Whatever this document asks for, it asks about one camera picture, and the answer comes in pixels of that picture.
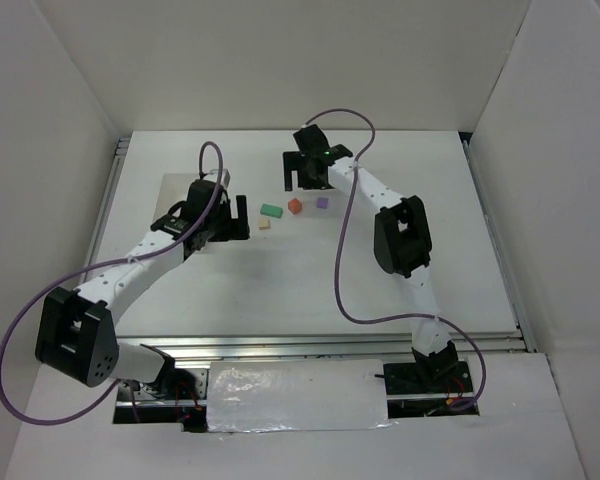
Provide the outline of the purple wood cube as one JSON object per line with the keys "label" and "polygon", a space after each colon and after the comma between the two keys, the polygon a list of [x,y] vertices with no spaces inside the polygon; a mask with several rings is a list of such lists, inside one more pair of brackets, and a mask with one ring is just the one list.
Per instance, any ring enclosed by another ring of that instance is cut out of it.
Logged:
{"label": "purple wood cube", "polygon": [[319,197],[316,202],[316,206],[320,209],[327,209],[329,204],[329,199],[325,197]]}

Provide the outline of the orange wood cube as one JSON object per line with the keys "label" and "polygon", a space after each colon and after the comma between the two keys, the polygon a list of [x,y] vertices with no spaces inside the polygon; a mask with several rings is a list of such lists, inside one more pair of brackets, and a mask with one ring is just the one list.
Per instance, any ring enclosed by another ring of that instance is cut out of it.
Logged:
{"label": "orange wood cube", "polygon": [[302,202],[297,199],[297,198],[293,198],[291,199],[288,204],[287,204],[288,210],[293,214],[293,215],[297,215],[299,214],[302,209],[303,209],[303,205]]}

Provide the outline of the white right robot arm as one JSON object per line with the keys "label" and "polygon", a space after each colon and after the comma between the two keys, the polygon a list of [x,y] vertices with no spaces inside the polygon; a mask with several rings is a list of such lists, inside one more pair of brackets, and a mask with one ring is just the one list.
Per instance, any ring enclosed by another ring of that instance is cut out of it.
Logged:
{"label": "white right robot arm", "polygon": [[[458,363],[456,347],[430,283],[432,239],[423,201],[387,187],[359,165],[360,154],[343,145],[332,146],[316,125],[293,134],[298,149],[283,154],[284,188],[293,189],[292,174],[304,190],[337,189],[349,195],[334,265],[334,294],[340,313],[358,325],[411,319],[411,351],[424,384],[441,380]],[[346,231],[353,204],[358,201],[373,216],[373,254],[381,270],[404,278],[416,311],[376,319],[356,319],[346,312],[340,293],[340,270]]]}

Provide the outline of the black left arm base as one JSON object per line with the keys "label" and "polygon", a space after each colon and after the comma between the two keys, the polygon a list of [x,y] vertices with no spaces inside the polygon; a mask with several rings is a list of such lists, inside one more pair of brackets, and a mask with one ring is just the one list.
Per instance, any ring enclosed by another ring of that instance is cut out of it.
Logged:
{"label": "black left arm base", "polygon": [[135,399],[141,406],[165,403],[201,406],[207,399],[208,374],[208,368],[177,367],[165,379],[152,383],[123,382],[118,387],[116,400],[130,404]]}

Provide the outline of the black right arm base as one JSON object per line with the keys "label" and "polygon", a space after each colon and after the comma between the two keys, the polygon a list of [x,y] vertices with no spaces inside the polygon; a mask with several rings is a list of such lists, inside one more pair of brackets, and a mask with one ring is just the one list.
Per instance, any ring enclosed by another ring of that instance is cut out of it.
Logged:
{"label": "black right arm base", "polygon": [[382,376],[388,395],[464,396],[473,392],[473,382],[466,361],[460,361],[437,379],[425,379],[413,362],[385,363]]}

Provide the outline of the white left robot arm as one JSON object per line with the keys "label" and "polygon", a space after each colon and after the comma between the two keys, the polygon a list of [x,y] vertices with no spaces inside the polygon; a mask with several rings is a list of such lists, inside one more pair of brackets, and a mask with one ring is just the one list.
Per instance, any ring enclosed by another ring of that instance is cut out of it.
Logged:
{"label": "white left robot arm", "polygon": [[231,200],[228,185],[228,174],[195,180],[121,263],[73,290],[52,289],[43,302],[36,358],[88,387],[109,378],[158,385],[171,376],[172,357],[119,343],[116,326],[154,283],[207,243],[248,239],[246,198]]}

